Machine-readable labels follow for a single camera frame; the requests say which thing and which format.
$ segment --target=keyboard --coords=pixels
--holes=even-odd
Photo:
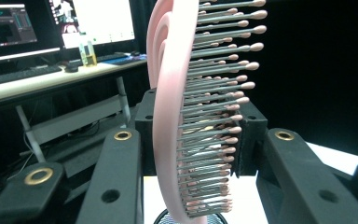
[[[25,79],[28,77],[37,77],[45,74],[61,72],[62,69],[58,65],[52,65],[47,67],[41,67],[37,69],[23,70],[14,73],[8,73],[0,75],[0,84]]]
[[[138,62],[138,61],[141,61],[142,59],[140,58],[126,58],[126,59],[118,59],[118,60],[114,60],[112,62],[107,62],[107,63],[110,63],[110,64],[114,64],[114,65],[124,65],[124,64],[127,64],[127,63],[135,63],[135,62]]]
[[[127,58],[128,55],[125,53],[114,53],[114,54],[108,54],[108,55],[104,55],[104,56],[97,56],[97,63],[102,63],[105,61],[111,61],[111,60],[116,60],[116,59],[123,59],[123,58]],[[83,63],[81,62],[81,60],[75,60],[75,61],[71,61],[70,64],[72,66],[83,66]]]

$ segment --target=metal ring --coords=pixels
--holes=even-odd
[[[292,135],[291,133],[284,132],[284,131],[276,132],[275,136],[279,139],[284,140],[284,141],[292,141],[293,139],[295,139],[294,135]]]
[[[125,141],[132,137],[132,133],[130,132],[119,132],[115,134],[115,139],[118,141]]]
[[[39,174],[41,172],[45,172],[45,174],[43,176],[41,176],[40,178],[33,178],[34,175]],[[41,183],[47,181],[52,176],[53,176],[53,170],[51,168],[48,168],[48,167],[39,168],[39,169],[36,169],[36,170],[32,171],[31,173],[29,173],[25,177],[24,183],[26,185],[38,185],[38,184],[41,184]]]

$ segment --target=pink hairbrush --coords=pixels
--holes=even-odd
[[[235,53],[259,51],[263,44],[237,47],[230,42],[266,31],[265,26],[243,28],[247,19],[264,19],[266,11],[237,10],[264,4],[156,3],[147,34],[150,86],[157,87],[153,148],[161,193],[176,222],[206,223],[206,215],[231,209],[226,176],[234,158],[228,154],[238,142],[232,135],[241,131],[237,110],[249,101],[239,90],[255,84],[245,82],[245,75],[219,76],[258,68]]]

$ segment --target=computer monitor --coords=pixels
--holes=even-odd
[[[0,63],[59,50],[48,0],[0,0]]]
[[[106,53],[103,49],[108,51],[109,47],[117,43],[131,45],[130,47],[134,49],[132,42],[135,34],[129,0],[49,0],[49,2],[55,23],[61,32],[63,51],[78,48],[80,32],[85,32],[92,41],[97,57]]]

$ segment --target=hairbrush bristle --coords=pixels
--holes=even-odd
[[[166,2],[167,5],[164,8],[171,7],[172,14],[168,13],[162,16],[162,13],[157,13],[161,18],[169,17],[169,19],[156,18],[156,20],[170,21],[170,25],[166,27],[172,29],[171,26],[172,23],[175,23],[175,19],[180,19],[174,17],[176,2],[174,0],[166,0]],[[246,75],[235,74],[240,71],[253,71],[259,67],[258,63],[240,60],[238,54],[260,51],[264,45],[255,43],[237,46],[231,42],[235,38],[248,38],[251,34],[260,35],[267,30],[263,25],[248,28],[250,22],[247,21],[266,18],[265,10],[248,14],[238,11],[238,7],[261,7],[265,4],[264,0],[233,4],[199,0],[198,3],[197,18],[194,18],[193,21],[189,20],[194,22],[194,36],[183,41],[187,41],[189,46],[181,45],[183,43],[179,41],[180,38],[177,38],[176,30],[174,34],[168,32],[167,41],[163,41],[161,37],[157,38],[168,56],[164,54],[164,57],[160,57],[160,61],[157,63],[150,63],[152,66],[161,64],[162,71],[159,69],[149,71],[149,73],[158,71],[159,75],[163,76],[163,81],[158,82],[153,131],[158,181],[172,218],[181,223],[203,223],[206,219],[202,221],[196,217],[229,212],[232,208],[232,201],[227,198],[229,187],[226,176],[230,174],[230,163],[234,161],[231,154],[236,151],[235,146],[239,141],[237,134],[241,132],[238,121],[242,119],[242,115],[238,110],[241,104],[249,102],[249,98],[244,95],[243,90],[255,87],[254,82],[246,82],[248,79]],[[178,10],[185,10],[190,5],[195,6],[194,2],[188,3],[188,6],[185,6],[186,4],[178,3],[177,8],[180,8]],[[185,12],[179,14],[182,18],[186,15]],[[159,29],[159,26],[153,23],[150,27]],[[178,42],[170,40],[170,35]],[[181,51],[181,47],[189,48],[191,51]],[[156,49],[160,55],[162,52],[160,46]],[[177,67],[174,63],[167,62],[168,58],[172,59],[173,54],[176,53],[173,52],[174,49],[180,54],[177,58]],[[175,83],[175,80],[183,81],[183,88],[182,83]],[[172,86],[171,90],[167,86],[161,86],[168,85],[168,83],[169,85],[180,85],[179,87]],[[170,104],[166,98],[169,91],[181,92],[181,96],[176,98],[181,99],[181,104],[178,107],[176,103]],[[164,106],[171,105],[172,109],[180,107],[178,111],[173,111],[173,117],[170,114],[161,115],[160,113],[156,116],[157,110],[167,109]],[[169,133],[171,132],[170,128],[167,130],[161,128],[165,124],[164,122],[171,125],[171,123],[168,124],[170,118],[174,122],[177,121],[174,124],[176,138],[174,142],[170,140],[164,142],[161,141],[162,136],[173,136],[172,133]],[[170,150],[173,150],[176,159],[175,176],[169,176],[168,172],[163,170],[164,168],[171,169],[171,165],[163,161],[163,153],[172,155],[171,152],[168,152]],[[168,177],[171,177],[175,183],[161,179]],[[168,190],[177,190],[180,202],[177,201],[176,193],[168,192]]]

